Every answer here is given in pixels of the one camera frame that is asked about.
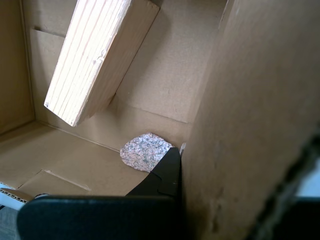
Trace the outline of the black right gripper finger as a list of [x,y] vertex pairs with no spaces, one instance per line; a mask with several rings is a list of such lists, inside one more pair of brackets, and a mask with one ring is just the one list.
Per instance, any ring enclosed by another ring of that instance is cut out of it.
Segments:
[[181,240],[181,155],[172,147],[125,196],[38,197],[17,215],[23,240]]
[[320,198],[297,197],[274,231],[276,240],[319,240]]

